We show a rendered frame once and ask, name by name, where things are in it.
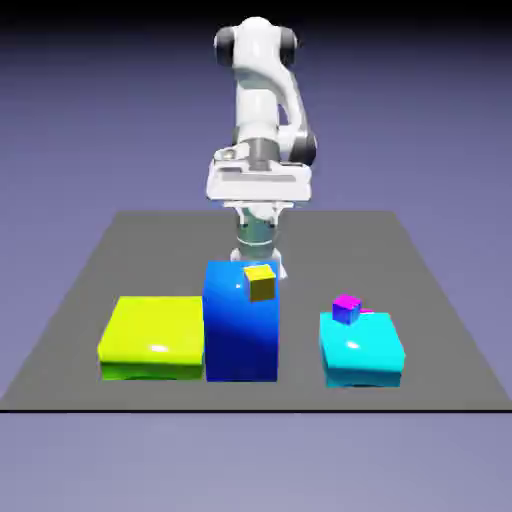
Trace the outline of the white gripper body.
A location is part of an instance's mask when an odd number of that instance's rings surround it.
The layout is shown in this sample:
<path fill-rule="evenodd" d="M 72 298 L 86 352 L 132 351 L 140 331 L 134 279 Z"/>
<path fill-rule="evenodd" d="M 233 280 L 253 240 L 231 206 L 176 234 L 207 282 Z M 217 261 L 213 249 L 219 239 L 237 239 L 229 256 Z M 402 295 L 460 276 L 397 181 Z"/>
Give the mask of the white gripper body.
<path fill-rule="evenodd" d="M 311 199 L 312 171 L 306 165 L 269 162 L 270 169 L 255 171 L 247 160 L 212 160 L 206 196 L 223 202 L 307 202 Z"/>

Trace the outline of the small yellow cube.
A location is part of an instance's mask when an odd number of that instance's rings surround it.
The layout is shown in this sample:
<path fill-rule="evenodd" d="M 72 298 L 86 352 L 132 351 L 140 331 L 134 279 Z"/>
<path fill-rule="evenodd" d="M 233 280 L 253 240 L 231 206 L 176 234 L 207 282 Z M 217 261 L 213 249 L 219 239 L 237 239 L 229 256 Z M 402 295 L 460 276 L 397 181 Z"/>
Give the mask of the small yellow cube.
<path fill-rule="evenodd" d="M 249 265 L 243 269 L 244 289 L 250 302 L 273 300 L 276 294 L 276 274 L 266 264 Z"/>

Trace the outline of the small purple cube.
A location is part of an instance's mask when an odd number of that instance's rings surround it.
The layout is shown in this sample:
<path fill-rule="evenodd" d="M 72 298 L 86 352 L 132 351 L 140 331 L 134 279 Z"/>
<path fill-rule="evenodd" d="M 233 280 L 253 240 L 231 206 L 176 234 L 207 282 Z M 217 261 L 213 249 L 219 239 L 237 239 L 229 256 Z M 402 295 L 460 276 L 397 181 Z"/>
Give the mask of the small purple cube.
<path fill-rule="evenodd" d="M 360 316 L 362 300 L 356 296 L 342 294 L 332 302 L 332 319 L 338 323 L 351 325 Z"/>

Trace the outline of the large blue box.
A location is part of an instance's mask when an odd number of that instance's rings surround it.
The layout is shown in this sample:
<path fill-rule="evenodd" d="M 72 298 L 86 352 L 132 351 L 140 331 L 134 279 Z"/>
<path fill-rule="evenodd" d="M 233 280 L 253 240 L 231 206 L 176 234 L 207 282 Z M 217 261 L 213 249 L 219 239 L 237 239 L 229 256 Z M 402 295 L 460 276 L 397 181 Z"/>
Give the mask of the large blue box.
<path fill-rule="evenodd" d="M 206 380 L 275 382 L 279 366 L 279 289 L 252 301 L 245 269 L 258 261 L 210 261 L 203 286 Z"/>

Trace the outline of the large yellow box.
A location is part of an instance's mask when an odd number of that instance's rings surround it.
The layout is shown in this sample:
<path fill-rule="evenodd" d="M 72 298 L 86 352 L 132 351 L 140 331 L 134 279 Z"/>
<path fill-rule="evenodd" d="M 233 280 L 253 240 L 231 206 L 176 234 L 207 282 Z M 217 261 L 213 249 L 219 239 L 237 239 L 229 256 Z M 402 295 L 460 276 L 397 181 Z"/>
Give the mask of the large yellow box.
<path fill-rule="evenodd" d="M 104 380 L 200 380 L 204 368 L 199 296 L 122 296 L 97 346 Z"/>

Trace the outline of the large cyan box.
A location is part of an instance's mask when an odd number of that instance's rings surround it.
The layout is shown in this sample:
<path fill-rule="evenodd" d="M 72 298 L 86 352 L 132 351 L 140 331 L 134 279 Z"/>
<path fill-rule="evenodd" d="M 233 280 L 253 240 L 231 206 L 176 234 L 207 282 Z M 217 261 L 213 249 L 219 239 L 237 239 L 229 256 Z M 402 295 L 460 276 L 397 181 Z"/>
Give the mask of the large cyan box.
<path fill-rule="evenodd" d="M 386 312 L 364 313 L 350 325 L 322 312 L 319 347 L 328 387 L 396 388 L 401 384 L 406 355 Z"/>

